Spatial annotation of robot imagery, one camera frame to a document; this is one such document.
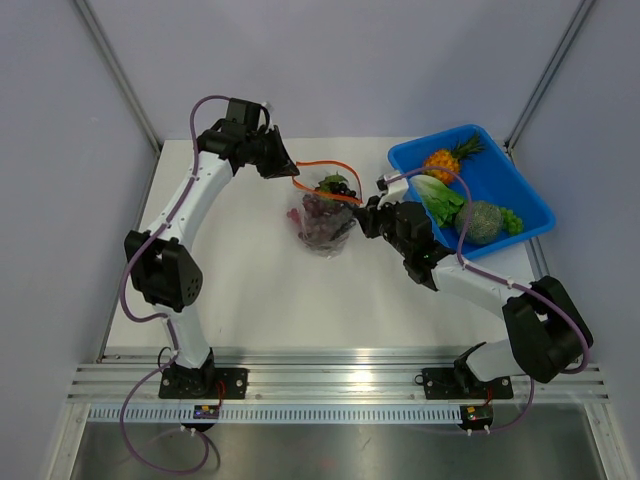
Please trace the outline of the dark purple grape bunch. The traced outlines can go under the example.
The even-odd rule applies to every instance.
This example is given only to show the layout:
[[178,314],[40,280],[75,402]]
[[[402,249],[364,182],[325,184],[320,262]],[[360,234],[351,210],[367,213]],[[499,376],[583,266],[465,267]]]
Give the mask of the dark purple grape bunch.
[[296,198],[286,217],[304,247],[325,258],[342,252],[356,223],[349,202],[311,193]]

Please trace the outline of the clear zip bag orange zipper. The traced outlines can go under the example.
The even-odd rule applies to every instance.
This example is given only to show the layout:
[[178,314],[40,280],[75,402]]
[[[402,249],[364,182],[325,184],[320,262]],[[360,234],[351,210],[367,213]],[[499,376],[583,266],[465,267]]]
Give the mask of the clear zip bag orange zipper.
[[291,231],[308,252],[335,257],[356,224],[354,211],[363,204],[360,177],[337,160],[298,162],[296,167],[286,210]]

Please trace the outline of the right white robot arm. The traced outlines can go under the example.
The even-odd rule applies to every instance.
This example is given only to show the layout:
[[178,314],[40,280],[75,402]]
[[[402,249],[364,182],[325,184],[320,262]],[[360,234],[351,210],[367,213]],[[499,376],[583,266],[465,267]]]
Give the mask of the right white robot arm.
[[400,254],[416,284],[455,295],[504,322],[505,340],[481,342],[454,361],[451,375],[463,395],[476,396],[504,377],[548,383],[588,366],[593,335],[556,278],[521,284],[481,269],[435,239],[417,202],[390,204],[373,196],[354,214],[366,237],[381,237]]

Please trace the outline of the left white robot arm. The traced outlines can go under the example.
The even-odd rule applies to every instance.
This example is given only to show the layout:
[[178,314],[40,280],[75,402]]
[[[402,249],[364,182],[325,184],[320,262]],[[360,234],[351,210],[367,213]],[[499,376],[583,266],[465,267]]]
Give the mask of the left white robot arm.
[[167,206],[146,230],[132,230],[124,240],[121,308],[135,323],[161,321],[169,339],[170,358],[159,368],[162,399],[243,398],[246,371],[218,369],[203,333],[195,303],[204,280],[192,248],[213,202],[239,169],[252,165],[264,179],[299,173],[265,105],[222,100],[225,116],[190,133],[192,163]]

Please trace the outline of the blue black grape bunch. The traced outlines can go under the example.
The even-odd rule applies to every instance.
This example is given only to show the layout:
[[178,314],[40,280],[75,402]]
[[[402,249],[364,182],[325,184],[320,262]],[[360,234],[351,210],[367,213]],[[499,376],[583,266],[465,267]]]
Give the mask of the blue black grape bunch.
[[326,176],[318,183],[315,188],[316,191],[355,198],[357,196],[356,191],[351,189],[348,181],[340,174],[333,174]]

